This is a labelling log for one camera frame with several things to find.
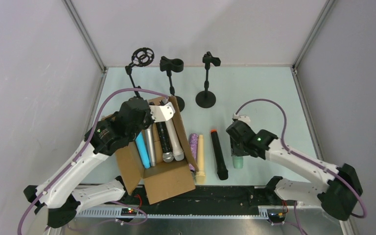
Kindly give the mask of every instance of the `shock mount microphone holder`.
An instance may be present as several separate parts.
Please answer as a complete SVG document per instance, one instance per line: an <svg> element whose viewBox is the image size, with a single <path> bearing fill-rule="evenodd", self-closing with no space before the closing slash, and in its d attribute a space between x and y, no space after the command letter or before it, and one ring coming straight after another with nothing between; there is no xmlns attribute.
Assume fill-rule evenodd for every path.
<svg viewBox="0 0 376 235"><path fill-rule="evenodd" d="M205 82L204 82L204 90L197 94L195 98L195 102L197 102L197 105L201 108L211 108L214 106L216 98L214 93L208 91L208 87L210 86L210 83L208 82L208 70L211 68L211 64L218 67L221 65L221 60L218 57L213 57L211 55L211 52L207 51L207 53L204 54L202 57L202 63L205 64Z"/></svg>
<svg viewBox="0 0 376 235"><path fill-rule="evenodd" d="M161 57L159 62L159 69L163 72L166 71L166 75L169 78L169 92L176 97L178 102L179 111L182 112L185 108L185 101L175 95L175 88L172 85L172 72L182 72L184 70L184 62L181 59L168 59L165 56Z"/></svg>
<svg viewBox="0 0 376 235"><path fill-rule="evenodd" d="M133 88L141 88L141 87L135 86L135 82L133 81L133 78L132 78L132 68L148 66L152 63L154 58L155 58L155 54L153 53L153 50L147 47L139 48L135 50L135 52L133 52L132 62L130 62L129 65L124 67L124 69L126 70L126 74L129 75ZM135 91L135 95L137 98L141 97L141 95L137 91Z"/></svg>

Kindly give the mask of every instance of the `black microphone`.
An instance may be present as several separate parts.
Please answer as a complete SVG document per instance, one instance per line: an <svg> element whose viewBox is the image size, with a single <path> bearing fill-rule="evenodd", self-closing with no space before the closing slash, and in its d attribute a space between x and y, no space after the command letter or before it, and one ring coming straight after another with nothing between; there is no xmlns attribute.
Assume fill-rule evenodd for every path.
<svg viewBox="0 0 376 235"><path fill-rule="evenodd" d="M212 146L214 147L215 161L217 162L217 175L220 180L228 179L228 170L224 162L223 151L221 150L220 139L217 130L211 130Z"/></svg>

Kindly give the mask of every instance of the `round stand base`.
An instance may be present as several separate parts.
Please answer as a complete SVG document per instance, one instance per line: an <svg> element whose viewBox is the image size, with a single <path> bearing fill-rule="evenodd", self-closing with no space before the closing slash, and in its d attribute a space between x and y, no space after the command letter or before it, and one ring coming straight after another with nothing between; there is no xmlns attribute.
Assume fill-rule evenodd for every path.
<svg viewBox="0 0 376 235"><path fill-rule="evenodd" d="M179 112L182 112L185 108L185 101L184 99L182 99L181 97L177 95L175 97L176 97L176 101L178 102Z"/></svg>
<svg viewBox="0 0 376 235"><path fill-rule="evenodd" d="M195 98L195 102L197 102L198 106L201 108L207 109L214 106L216 101L214 93L208 91L208 96L205 98L205 91L201 91L197 94L197 97Z"/></svg>

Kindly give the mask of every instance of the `cable clip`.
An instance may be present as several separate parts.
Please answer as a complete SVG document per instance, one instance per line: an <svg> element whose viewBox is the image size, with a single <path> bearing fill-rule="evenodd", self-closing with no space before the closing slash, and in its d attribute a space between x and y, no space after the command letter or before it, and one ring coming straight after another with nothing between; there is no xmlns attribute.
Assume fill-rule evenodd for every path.
<svg viewBox="0 0 376 235"><path fill-rule="evenodd" d="M326 165L323 165L324 168L321 168L324 173L328 172L328 167Z"/></svg>

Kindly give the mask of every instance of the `purple glittery microphone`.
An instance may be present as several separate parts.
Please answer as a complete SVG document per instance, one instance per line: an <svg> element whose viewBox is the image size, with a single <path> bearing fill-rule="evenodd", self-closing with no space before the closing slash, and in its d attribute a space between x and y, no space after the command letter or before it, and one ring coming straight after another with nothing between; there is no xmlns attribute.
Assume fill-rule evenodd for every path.
<svg viewBox="0 0 376 235"><path fill-rule="evenodd" d="M190 135L189 145L191 147L192 156L194 157L195 161L197 161L198 135L196 133L192 133ZM189 168L192 172L195 172L195 168L191 164L189 164Z"/></svg>

